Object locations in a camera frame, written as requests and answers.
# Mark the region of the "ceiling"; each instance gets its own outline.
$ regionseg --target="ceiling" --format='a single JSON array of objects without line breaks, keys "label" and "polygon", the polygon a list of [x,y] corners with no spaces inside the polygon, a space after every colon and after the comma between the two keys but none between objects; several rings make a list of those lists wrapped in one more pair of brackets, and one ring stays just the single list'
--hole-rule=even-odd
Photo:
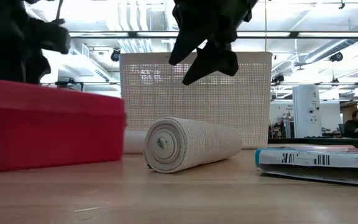
[{"label": "ceiling", "polygon": [[[338,0],[259,0],[252,11],[251,22],[243,22],[239,30],[358,31],[358,0],[344,3],[345,7],[339,9],[341,1]],[[61,17],[66,20],[65,27],[70,31],[177,30],[171,13],[173,6],[173,0],[64,0]],[[29,9],[51,21],[56,15],[57,2],[40,1]],[[272,75],[284,74],[286,82],[330,82],[333,76],[340,82],[358,82],[358,42],[341,47],[344,43],[340,41],[239,39],[232,43],[232,49],[236,52],[272,52],[275,56],[272,59]],[[169,52],[174,43],[174,39],[73,40],[73,45],[79,50],[83,44],[88,46],[90,57],[109,72],[119,71],[119,64],[109,58],[115,48],[120,48],[122,53]],[[331,54],[331,51],[321,52],[335,44],[336,52],[340,50],[344,56],[341,62],[332,63],[326,61],[326,57],[303,66],[303,70],[295,66],[312,55]],[[349,94],[355,88],[348,85],[331,91]],[[285,96],[290,94],[291,86],[277,87],[273,92]]]}]

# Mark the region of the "man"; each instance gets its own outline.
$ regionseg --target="man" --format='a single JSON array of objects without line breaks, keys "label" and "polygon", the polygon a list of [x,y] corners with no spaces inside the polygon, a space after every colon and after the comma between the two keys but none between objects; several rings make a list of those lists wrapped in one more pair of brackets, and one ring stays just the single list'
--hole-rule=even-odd
[{"label": "man", "polygon": [[344,137],[358,138],[358,110],[352,113],[352,118],[345,123]]}]

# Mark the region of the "security camera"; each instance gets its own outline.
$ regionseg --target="security camera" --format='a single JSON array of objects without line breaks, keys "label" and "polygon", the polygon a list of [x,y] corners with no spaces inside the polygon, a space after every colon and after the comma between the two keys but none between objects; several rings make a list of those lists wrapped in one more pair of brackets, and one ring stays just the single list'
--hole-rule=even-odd
[{"label": "security camera", "polygon": [[111,60],[113,62],[118,62],[119,61],[119,55],[121,54],[121,50],[120,49],[114,49],[112,51],[112,54],[110,56]]},{"label": "security camera", "polygon": [[343,59],[343,54],[338,52],[334,55],[332,55],[329,60],[332,62],[340,62]]}]

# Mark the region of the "desk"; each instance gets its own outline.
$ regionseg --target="desk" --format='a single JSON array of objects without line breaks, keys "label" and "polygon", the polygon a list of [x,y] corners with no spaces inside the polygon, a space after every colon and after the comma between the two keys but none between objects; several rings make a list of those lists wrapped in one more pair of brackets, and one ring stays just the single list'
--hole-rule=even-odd
[{"label": "desk", "polygon": [[358,187],[263,177],[253,151],[177,174],[122,162],[0,173],[0,224],[358,223]]}]

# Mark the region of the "white cylinder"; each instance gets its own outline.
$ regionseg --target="white cylinder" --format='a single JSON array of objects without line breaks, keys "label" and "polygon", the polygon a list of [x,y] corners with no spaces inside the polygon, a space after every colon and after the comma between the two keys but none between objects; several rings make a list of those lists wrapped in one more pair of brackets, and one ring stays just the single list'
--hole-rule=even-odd
[{"label": "white cylinder", "polygon": [[317,85],[293,88],[294,128],[296,138],[321,137],[321,112]]}]

